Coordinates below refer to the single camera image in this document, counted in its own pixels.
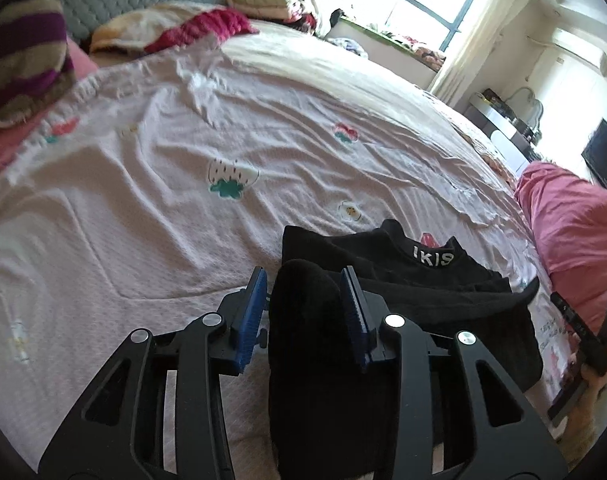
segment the triangular cutout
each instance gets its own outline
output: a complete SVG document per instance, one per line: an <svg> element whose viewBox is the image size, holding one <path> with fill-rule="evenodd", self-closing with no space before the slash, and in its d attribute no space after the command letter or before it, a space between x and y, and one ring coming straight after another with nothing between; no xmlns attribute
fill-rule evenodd
<svg viewBox="0 0 607 480"><path fill-rule="evenodd" d="M96 393L85 411L84 419L106 426L116 426L119 423L129 370L130 360L124 360Z"/></svg>
<svg viewBox="0 0 607 480"><path fill-rule="evenodd" d="M490 425L493 428L499 428L506 424L519 422L523 418L523 412L519 404L499 381L488 364L483 361L478 362L477 373L481 380L481 389Z"/></svg>

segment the window frame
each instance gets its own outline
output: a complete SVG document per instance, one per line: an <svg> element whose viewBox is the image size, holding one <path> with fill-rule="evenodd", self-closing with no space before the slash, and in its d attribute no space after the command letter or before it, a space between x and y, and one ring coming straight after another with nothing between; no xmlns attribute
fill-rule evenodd
<svg viewBox="0 0 607 480"><path fill-rule="evenodd" d="M445 51L445 49L448 48L448 46L450 45L450 42L455 37L455 34L457 32L460 32L459 27L461 26L461 22L463 21L463 19L465 18L465 15L470 10L470 7L472 6L472 2L474 0L466 0L463 3L463 6L461 7L461 9L459 9L459 13L457 14L455 20L452 23L448 22L445 18L442 18L439 14L434 12L432 9L429 9L429 7L424 6L424 4L418 2L417 0L405 0L405 1L407 1L409 4L411 4L413 6L417 7L419 10L422 10L428 16L434 18L435 20L437 20L437 22L441 23L444 27L446 27L448 29L448 31L449 31L448 35L445 37L445 40L443 40L443 43L439 47L439 50ZM394 7L392 7L390 13L388 14L388 18L386 18L384 25L388 25L388 22L390 21L390 18L392 16L392 12L394 12Z"/></svg>

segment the pink bed sheet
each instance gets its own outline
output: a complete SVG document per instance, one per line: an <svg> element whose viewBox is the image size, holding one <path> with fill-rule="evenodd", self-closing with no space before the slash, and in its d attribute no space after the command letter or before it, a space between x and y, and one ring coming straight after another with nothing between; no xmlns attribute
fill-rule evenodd
<svg viewBox="0 0 607 480"><path fill-rule="evenodd" d="M91 60L87 54L77 46L76 43L68 39L68 46L70 48L70 56L74 64L74 72L77 75L77 79L83 79L88 74L98 70L96 63L94 63L93 60ZM0 130L0 171L14 160L16 151L19 149L21 143L41 122L44 115L48 113L50 108L51 107L48 107L45 110L35 114L32 118L30 118L30 120L26 121L20 126Z"/></svg>
<svg viewBox="0 0 607 480"><path fill-rule="evenodd" d="M523 171L515 197L554 290L598 332L607 310L607 190L535 162Z"/></svg>

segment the television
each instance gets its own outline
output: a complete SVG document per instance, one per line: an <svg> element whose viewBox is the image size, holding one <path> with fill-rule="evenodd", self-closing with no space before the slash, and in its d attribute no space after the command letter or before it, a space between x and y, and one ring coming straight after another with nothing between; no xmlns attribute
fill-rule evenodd
<svg viewBox="0 0 607 480"><path fill-rule="evenodd" d="M581 155L601 185L607 188L607 121L601 121Z"/></svg>

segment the bed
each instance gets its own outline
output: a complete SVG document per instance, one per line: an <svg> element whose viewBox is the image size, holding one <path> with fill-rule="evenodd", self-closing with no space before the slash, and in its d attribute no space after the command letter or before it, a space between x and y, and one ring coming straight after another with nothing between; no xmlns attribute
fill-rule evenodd
<svg viewBox="0 0 607 480"><path fill-rule="evenodd" d="M78 41L160 0L63 1ZM0 171L0 430L30 467L127 333L183 328L255 265L274 279L288 224L338 235L395 218L416 240L456 236L514 290L538 275L544 372L527 395L544 413L558 393L567 336L488 139L368 60L253 25L259 34L220 47L116 59L58 100ZM277 478L268 374L257 349L222 382L240 479ZM170 400L165 431L172 470Z"/></svg>

